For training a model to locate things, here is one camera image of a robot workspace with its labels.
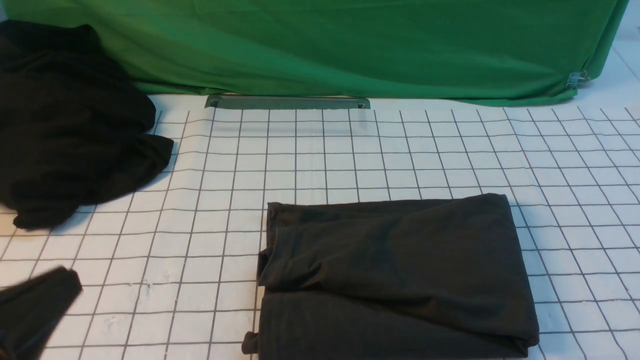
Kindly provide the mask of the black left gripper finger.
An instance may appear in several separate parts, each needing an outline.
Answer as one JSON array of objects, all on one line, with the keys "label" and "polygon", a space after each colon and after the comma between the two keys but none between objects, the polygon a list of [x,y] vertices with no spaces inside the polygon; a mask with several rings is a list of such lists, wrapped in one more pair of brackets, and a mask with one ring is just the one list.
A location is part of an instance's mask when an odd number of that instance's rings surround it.
[{"label": "black left gripper finger", "polygon": [[1,290],[1,358],[39,360],[81,292],[77,272],[62,266]]}]

